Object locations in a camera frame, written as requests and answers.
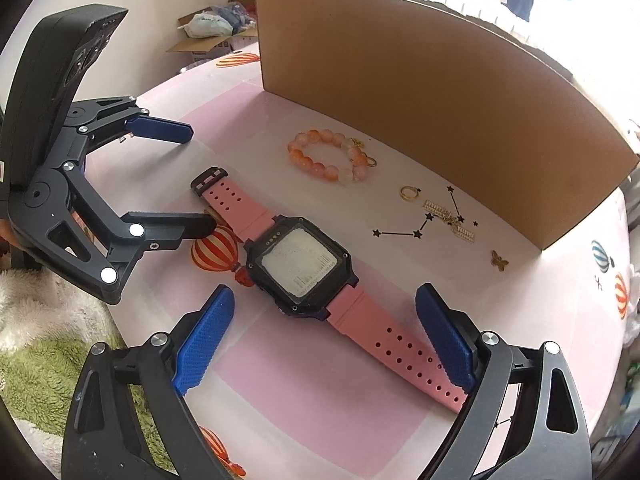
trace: pink watch strap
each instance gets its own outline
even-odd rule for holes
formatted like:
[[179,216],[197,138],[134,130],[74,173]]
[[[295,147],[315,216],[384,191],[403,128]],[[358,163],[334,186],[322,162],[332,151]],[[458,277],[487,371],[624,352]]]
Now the pink watch strap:
[[436,352],[399,326],[359,286],[345,286],[327,309],[328,322],[338,332],[450,410],[460,411],[466,395],[451,384]]
[[[191,186],[199,190],[214,178],[209,175],[203,181],[194,181]],[[228,176],[204,190],[201,197],[229,224],[242,243],[257,240],[274,225],[275,214],[249,197]]]

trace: screw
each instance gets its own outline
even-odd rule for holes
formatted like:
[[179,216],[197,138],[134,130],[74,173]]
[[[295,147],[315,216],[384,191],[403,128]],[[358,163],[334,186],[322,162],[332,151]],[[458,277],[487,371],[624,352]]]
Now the screw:
[[547,352],[549,352],[550,354],[559,354],[560,353],[560,347],[558,346],[558,343],[556,343],[554,341],[547,341],[545,343],[545,350]]
[[142,236],[145,233],[145,228],[140,224],[131,224],[129,226],[129,233],[131,236]]
[[151,344],[153,346],[164,346],[169,341],[169,336],[164,332],[158,332],[151,336]]
[[485,332],[482,334],[482,341],[487,345],[497,345],[500,338],[493,332]]
[[105,283],[115,283],[118,279],[118,273],[113,267],[105,267],[100,273],[100,278]]
[[105,351],[106,348],[107,348],[107,345],[105,345],[104,343],[96,343],[91,347],[91,353],[93,355],[100,355],[102,352]]

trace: watch face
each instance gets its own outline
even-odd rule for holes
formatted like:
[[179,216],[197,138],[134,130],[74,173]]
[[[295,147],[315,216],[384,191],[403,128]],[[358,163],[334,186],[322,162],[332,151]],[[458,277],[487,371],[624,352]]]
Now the watch face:
[[344,285],[357,283],[345,249],[303,218],[276,218],[245,248],[252,280],[290,316],[324,319]]

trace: barcode sticker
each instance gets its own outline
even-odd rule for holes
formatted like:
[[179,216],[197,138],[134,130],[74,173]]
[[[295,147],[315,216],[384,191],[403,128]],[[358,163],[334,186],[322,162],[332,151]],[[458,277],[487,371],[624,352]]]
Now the barcode sticker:
[[286,292],[303,298],[338,259],[307,231],[296,228],[263,256],[261,264]]

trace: watch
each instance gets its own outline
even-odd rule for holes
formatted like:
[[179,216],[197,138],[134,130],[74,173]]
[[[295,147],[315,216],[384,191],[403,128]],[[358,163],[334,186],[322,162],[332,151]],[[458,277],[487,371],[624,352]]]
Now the watch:
[[222,168],[191,189],[231,227],[246,250],[249,276],[288,316],[327,321],[383,365],[454,412],[466,398],[431,347],[358,284],[350,254],[305,218],[277,216],[252,200]]

